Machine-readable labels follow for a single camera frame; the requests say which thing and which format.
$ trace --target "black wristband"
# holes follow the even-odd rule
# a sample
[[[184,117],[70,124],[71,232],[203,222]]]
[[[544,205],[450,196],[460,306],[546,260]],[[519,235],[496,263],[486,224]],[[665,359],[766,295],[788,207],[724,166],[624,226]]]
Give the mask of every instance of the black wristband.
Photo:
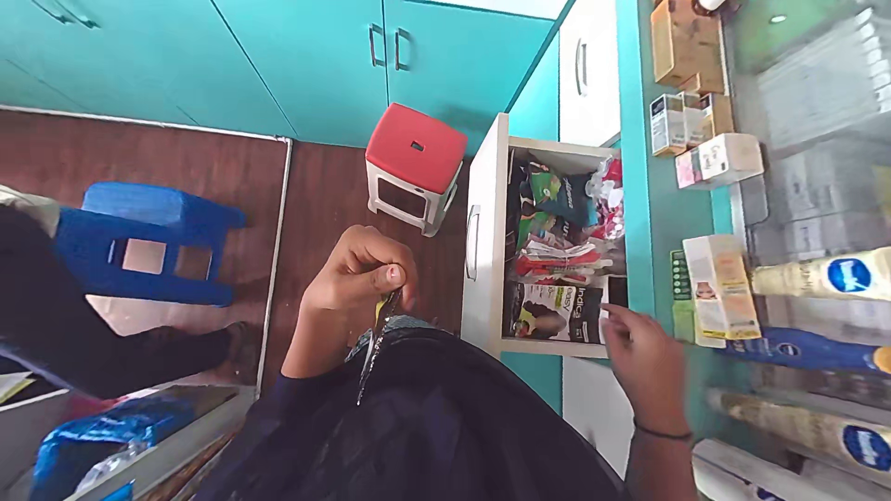
[[[660,439],[669,439],[669,440],[680,440],[682,442],[686,442],[693,438],[693,432],[684,433],[683,435],[669,435],[668,433],[660,433],[658,431],[653,431],[649,428],[644,428],[640,423],[637,422],[637,418],[634,418],[634,428],[637,428],[648,435],[652,435],[654,437],[658,437]]]

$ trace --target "teal cabinet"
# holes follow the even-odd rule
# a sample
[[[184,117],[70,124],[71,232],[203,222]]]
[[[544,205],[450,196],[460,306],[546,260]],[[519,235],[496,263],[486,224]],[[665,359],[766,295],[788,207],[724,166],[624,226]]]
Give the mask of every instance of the teal cabinet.
[[[68,96],[32,77],[9,60],[0,60],[0,103],[26,108],[83,111]]]
[[[507,109],[554,21],[407,0],[383,3],[389,100],[462,131],[473,154],[495,115]]]
[[[185,115],[174,121],[294,136],[210,0],[59,1],[98,24],[89,34],[108,41],[108,69],[127,87]]]
[[[217,5],[297,139],[368,144],[388,105],[380,0],[217,0]]]
[[[116,53],[106,29],[89,29],[55,0],[6,0],[0,15],[0,59],[67,96],[84,111],[188,123],[172,104],[144,92],[138,53]],[[50,94],[32,95],[54,108]],[[9,103],[15,94],[0,95]],[[72,110],[68,105],[63,109]]]
[[[560,140],[560,34],[556,35],[542,59],[533,63],[529,80],[508,110],[511,136]]]

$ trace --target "open drawer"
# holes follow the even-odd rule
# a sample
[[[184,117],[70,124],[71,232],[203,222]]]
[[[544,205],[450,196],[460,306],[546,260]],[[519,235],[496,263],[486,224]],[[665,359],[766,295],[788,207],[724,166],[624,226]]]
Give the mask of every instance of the open drawer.
[[[503,338],[505,235],[511,151],[532,153],[566,174],[593,172],[619,150],[538,141],[508,134],[508,115],[499,113],[470,164],[467,248],[464,261],[462,339],[493,357],[502,351],[606,358],[606,347],[570,341]]]

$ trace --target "cabinet door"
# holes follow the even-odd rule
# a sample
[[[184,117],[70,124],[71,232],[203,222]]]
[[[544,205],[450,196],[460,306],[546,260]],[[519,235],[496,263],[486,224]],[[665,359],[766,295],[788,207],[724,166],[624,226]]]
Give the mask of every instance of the cabinet door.
[[[55,0],[6,0],[0,58],[68,96],[83,111],[188,123],[173,104],[143,92],[136,54],[115,53],[107,35],[103,28],[89,29]],[[53,109],[59,103],[43,94],[35,105]]]
[[[560,140],[560,37],[548,46],[541,61],[510,110],[511,136]]]
[[[98,23],[133,85],[193,123],[259,134],[294,131],[210,0],[60,0]]]
[[[9,60],[0,60],[0,103],[26,108],[83,111],[68,96],[32,77]]]
[[[560,140],[609,146],[620,128],[616,0],[576,0],[560,26]]]
[[[380,1],[217,0],[297,131],[365,147],[387,109]]]
[[[384,6],[390,101],[462,131],[474,154],[553,21],[407,0]]]

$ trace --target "shoe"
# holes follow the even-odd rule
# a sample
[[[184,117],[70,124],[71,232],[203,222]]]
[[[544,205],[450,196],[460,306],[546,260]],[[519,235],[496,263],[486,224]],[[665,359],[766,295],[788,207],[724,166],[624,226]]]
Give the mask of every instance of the shoe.
[[[228,361],[232,364],[235,380],[246,385],[257,384],[263,333],[247,322],[235,322],[225,329],[232,335]]]

